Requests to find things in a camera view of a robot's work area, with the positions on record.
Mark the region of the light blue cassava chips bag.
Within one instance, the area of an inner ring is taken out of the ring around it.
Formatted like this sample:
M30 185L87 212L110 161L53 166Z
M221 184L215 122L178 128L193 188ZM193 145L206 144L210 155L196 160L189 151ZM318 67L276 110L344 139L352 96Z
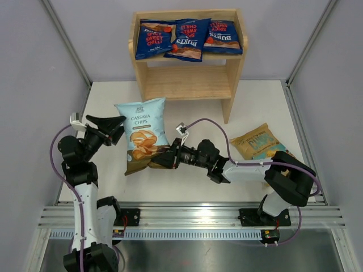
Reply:
M145 102L116 104L121 116L127 142L126 171L128 176L147 167L163 169L151 162L157 156L158 146L170 145L164 128L166 99L156 98Z

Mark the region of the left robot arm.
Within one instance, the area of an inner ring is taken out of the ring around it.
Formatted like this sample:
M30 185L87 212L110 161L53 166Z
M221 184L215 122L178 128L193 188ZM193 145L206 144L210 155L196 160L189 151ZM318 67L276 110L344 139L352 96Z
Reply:
M116 145L124 133L124 116L86 116L72 113L70 126L83 138L63 137L57 148L62 155L64 183L71 190L74 206L74 236L70 253L63 257L66 271L118 271L119 258L113 247L113 226L123 218L117 199L98 199L98 170L91 158L101 146Z

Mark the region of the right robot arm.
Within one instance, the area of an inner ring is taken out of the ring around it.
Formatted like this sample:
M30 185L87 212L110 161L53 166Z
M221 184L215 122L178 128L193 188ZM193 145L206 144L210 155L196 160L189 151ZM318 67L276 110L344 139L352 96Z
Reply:
M272 192L266 194L257 208L242 208L239 220L244 227L289 226L288 208L305 207L310 198L316 173L293 156L278 151L270 159L247 161L242 165L220 155L219 149L208 139L187 147L181 138L152 158L152 163L165 169L177 169L180 164L207 170L216 184L265 181Z

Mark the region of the blue Burts chips bag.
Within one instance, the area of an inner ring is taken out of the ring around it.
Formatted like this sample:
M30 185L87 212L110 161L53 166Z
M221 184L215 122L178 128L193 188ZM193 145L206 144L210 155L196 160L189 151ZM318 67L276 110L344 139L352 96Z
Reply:
M202 51L208 36L211 18L176 20L175 40L166 58L176 58L188 62L202 62Z
M170 52L175 27L173 20L141 20L135 59L144 60Z
M242 55L243 49L233 21L211 20L208 26L204 52Z

